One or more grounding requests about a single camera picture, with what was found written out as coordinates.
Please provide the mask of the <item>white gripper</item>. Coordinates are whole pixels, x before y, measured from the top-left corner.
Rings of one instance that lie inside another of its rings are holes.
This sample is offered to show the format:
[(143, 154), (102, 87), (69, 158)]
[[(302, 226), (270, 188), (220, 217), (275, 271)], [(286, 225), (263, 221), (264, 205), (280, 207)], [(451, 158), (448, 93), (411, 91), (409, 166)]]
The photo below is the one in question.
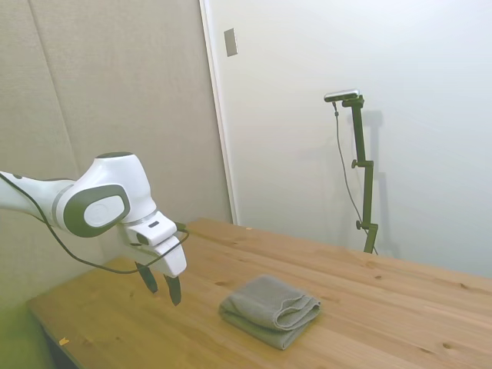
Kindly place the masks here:
[[(139, 221), (122, 225), (124, 254), (135, 261), (141, 279), (152, 293), (158, 284), (150, 269), (164, 274), (171, 302), (181, 303), (181, 282), (178, 277), (187, 267), (181, 242), (175, 235), (177, 225), (162, 213), (154, 213)], [(149, 267), (144, 264), (157, 261)]]

